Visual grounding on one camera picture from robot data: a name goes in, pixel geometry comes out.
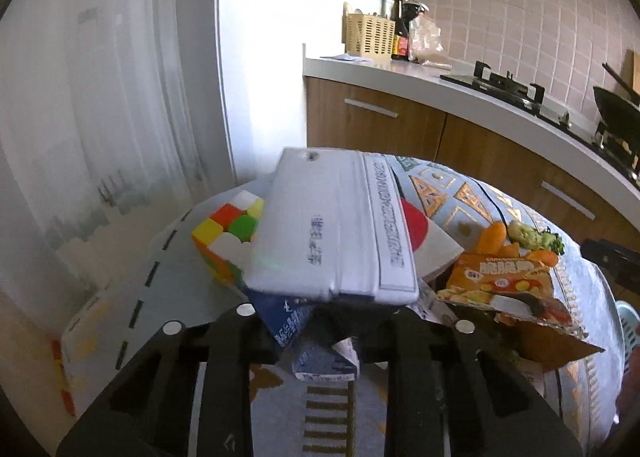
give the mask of wok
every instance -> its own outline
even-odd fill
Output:
[[[596,98],[600,116],[611,134],[626,141],[632,152],[638,152],[640,151],[640,109],[634,102],[638,101],[640,96],[607,63],[603,63],[602,66],[629,93],[631,101],[603,87],[594,87],[593,95]]]

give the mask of tiled wall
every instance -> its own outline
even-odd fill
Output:
[[[640,49],[640,20],[628,0],[421,0],[442,29],[449,54],[535,80],[599,119],[593,86],[615,82],[627,49]]]

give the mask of brown wicker basket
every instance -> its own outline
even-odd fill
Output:
[[[373,15],[347,15],[347,53],[376,60],[391,58],[396,23]]]

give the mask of gas stove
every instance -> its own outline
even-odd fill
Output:
[[[497,98],[561,130],[603,158],[633,185],[640,188],[638,156],[628,151],[619,138],[610,134],[604,122],[600,122],[594,134],[573,124],[568,112],[559,117],[558,113],[543,105],[545,96],[543,86],[536,83],[525,85],[514,80],[513,74],[509,71],[506,76],[500,75],[483,62],[476,62],[473,76],[441,74],[440,78]]]

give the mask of wall cabinet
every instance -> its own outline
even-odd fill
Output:
[[[578,243],[640,250],[638,232],[579,180],[491,130],[404,98],[306,79],[307,143],[436,161],[532,207]]]
[[[306,79],[306,142],[433,161],[446,113],[390,94]]]

